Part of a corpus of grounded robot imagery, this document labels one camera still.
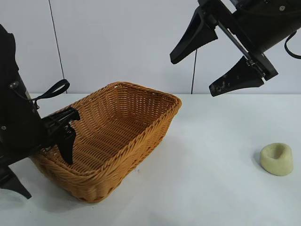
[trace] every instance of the bolt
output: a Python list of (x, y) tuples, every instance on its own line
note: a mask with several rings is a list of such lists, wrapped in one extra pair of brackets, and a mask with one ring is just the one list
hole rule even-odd
[(279, 10), (280, 10), (280, 11), (284, 11), (284, 10), (285, 10), (285, 6), (280, 6), (280, 7), (279, 7)]
[(15, 81), (9, 85), (10, 89), (16, 89), (19, 86), (19, 82)]

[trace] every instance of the basket rim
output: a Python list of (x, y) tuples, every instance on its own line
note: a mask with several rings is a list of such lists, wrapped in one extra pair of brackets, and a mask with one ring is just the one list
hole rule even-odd
[(65, 172), (68, 172), (74, 176), (77, 176), (77, 177), (92, 177), (94, 176), (95, 174), (98, 174), (99, 172), (104, 172), (107, 168), (109, 168), (118, 158), (121, 158), (123, 156), (125, 156), (129, 150), (131, 150), (134, 146), (138, 146), (140, 144), (139, 141), (143, 140), (142, 138), (147, 135), (147, 134), (150, 134), (154, 128), (157, 127), (157, 125), (163, 121), (167, 116), (170, 116), (172, 115), (172, 117), (174, 117), (176, 115), (176, 113), (178, 112), (178, 110), (181, 108), (182, 106), (182, 101), (180, 98), (176, 97), (175, 95), (172, 95), (172, 94), (168, 94), (168, 93), (165, 93), (165, 92), (162, 92), (162, 91), (158, 91), (158, 90), (155, 90), (155, 89), (151, 89), (151, 88), (147, 88), (147, 87), (144, 87), (144, 86), (141, 86), (141, 85), (138, 85), (138, 84), (134, 84), (134, 83), (130, 83), (130, 82), (122, 82), (122, 81), (118, 81), (118, 82), (114, 82), (114, 83), (111, 83), (111, 84), (108, 84), (107, 86), (87, 95), (86, 97), (58, 110), (57, 112), (59, 111), (62, 111), (70, 106), (72, 107), (75, 107), (76, 108), (76, 105), (80, 105), (81, 102), (85, 102), (87, 99), (90, 99), (91, 96), (93, 95), (96, 95), (100, 92), (105, 92), (106, 90), (108, 89), (112, 89), (112, 88), (116, 88), (118, 85), (126, 85), (126, 86), (129, 86), (129, 87), (134, 87), (135, 89), (145, 89), (146, 91), (149, 91), (149, 92), (155, 92), (155, 93), (158, 93), (158, 94), (161, 94), (165, 97), (169, 97), (171, 98), (172, 100), (174, 100), (174, 104), (171, 106), (171, 108), (169, 108), (164, 114), (162, 114), (159, 118), (157, 118), (156, 120), (154, 120), (152, 122), (152, 124), (150, 124), (142, 133), (140, 133), (139, 135), (137, 135), (133, 140), (131, 140), (128, 144), (126, 144), (123, 148), (121, 148), (113, 157), (111, 157), (110, 159), (106, 160), (104, 164), (102, 164), (98, 169), (95, 169), (95, 170), (90, 170), (90, 171), (87, 171), (87, 172), (78, 172), (74, 169), (70, 169), (68, 168), (67, 166), (65, 166), (64, 164), (62, 163), (59, 163), (59, 162), (55, 162), (53, 161), (52, 159), (48, 158), (47, 156), (45, 155), (41, 155), (41, 154), (36, 154), (35, 156), (39, 156), (47, 161), (51, 161), (54, 165), (56, 165), (57, 167), (60, 167), (62, 170), (64, 170)]

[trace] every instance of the black strap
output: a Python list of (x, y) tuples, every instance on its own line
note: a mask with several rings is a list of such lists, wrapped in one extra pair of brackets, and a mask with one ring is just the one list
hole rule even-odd
[(287, 51), (287, 53), (288, 53), (291, 57), (301, 60), (301, 56), (300, 56), (300, 55), (294, 54), (294, 53), (293, 53), (292, 51), (290, 51), (290, 50), (288, 49), (288, 47), (287, 47), (288, 41), (289, 41), (290, 39), (292, 39), (292, 37), (295, 36), (296, 33), (297, 33), (297, 31), (293, 32), (290, 36), (288, 36), (288, 38), (287, 38), (286, 41), (285, 41), (284, 48), (285, 48), (285, 50)]
[(58, 81), (56, 84), (54, 84), (48, 91), (46, 91), (44, 94), (33, 98), (33, 99), (27, 99), (21, 96), (15, 89), (13, 91), (22, 99), (29, 100), (29, 101), (37, 101), (41, 99), (47, 99), (47, 98), (52, 98), (56, 97), (62, 93), (64, 93), (70, 86), (70, 83), (66, 79), (62, 79)]

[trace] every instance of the black cable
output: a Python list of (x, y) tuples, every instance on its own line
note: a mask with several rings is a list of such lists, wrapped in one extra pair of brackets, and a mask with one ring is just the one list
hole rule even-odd
[(28, 101), (34, 101), (35, 104), (37, 102), (37, 100), (41, 100), (41, 99), (47, 99), (47, 98), (52, 98), (52, 97), (56, 97), (62, 93), (64, 93), (70, 86), (70, 83), (66, 80), (66, 79), (62, 79), (60, 81), (58, 81), (56, 84), (54, 84), (49, 90), (47, 90), (44, 94), (33, 98), (33, 99), (28, 99), (23, 97), (22, 95), (20, 95), (17, 91), (17, 85), (16, 87), (12, 86), (11, 89), (22, 99), (24, 100), (28, 100)]
[(242, 8), (243, 5), (241, 6), (237, 6), (237, 10), (243, 12), (243, 13), (247, 13), (253, 16), (267, 16), (267, 17), (278, 17), (278, 16), (301, 16), (301, 9), (298, 10), (294, 10), (291, 12), (285, 12), (285, 13), (257, 13), (257, 12), (252, 12), (246, 9)]
[(297, 31), (293, 32), (290, 36), (288, 36), (288, 38), (287, 38), (286, 41), (285, 41), (284, 48), (285, 48), (285, 50), (287, 51), (287, 53), (288, 53), (291, 57), (301, 60), (301, 55), (294, 54), (294, 53), (293, 53), (292, 51), (290, 51), (290, 50), (288, 49), (288, 47), (287, 47), (288, 41), (289, 41), (293, 36), (295, 36), (296, 33), (297, 33)]

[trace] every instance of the white backdrop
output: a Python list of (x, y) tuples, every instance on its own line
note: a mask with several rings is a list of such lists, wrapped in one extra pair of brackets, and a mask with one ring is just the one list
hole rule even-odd
[[(223, 1), (231, 11), (230, 0)], [(114, 81), (130, 81), (170, 93), (190, 93), (194, 53), (177, 65), (169, 53), (184, 34), (197, 0), (50, 0), (70, 93), (90, 93)], [(2, 0), (0, 24), (16, 37), (16, 59), (30, 92), (44, 92), (63, 77), (48, 0)], [(194, 93), (242, 56), (217, 29), (219, 39), (200, 48)], [(301, 34), (290, 49), (301, 54)], [(279, 75), (257, 89), (236, 93), (300, 94), (301, 61), (281, 42), (266, 55)]]
[(47, 0), (1, 0), (0, 24), (15, 36), (19, 73), (31, 93), (62, 79)]
[(190, 93), (194, 56), (172, 65), (196, 0), (51, 0), (70, 93), (129, 81)]

